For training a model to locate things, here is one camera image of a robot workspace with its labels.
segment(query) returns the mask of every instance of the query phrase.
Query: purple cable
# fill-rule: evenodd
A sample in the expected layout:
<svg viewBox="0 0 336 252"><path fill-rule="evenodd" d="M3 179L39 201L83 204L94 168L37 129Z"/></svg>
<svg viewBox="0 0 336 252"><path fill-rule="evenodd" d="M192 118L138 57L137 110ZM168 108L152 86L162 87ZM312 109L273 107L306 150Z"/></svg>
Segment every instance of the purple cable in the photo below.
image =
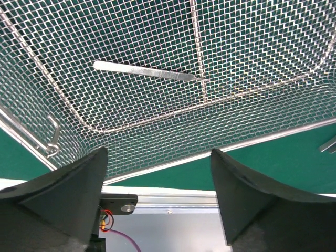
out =
<svg viewBox="0 0 336 252"><path fill-rule="evenodd" d="M136 248L137 252L141 252L140 247L137 245L137 243L131 237L129 237L128 235L126 235L122 232L119 232L119 231L116 231L116 230L113 230L113 229L111 229L110 231L126 238Z"/></svg>

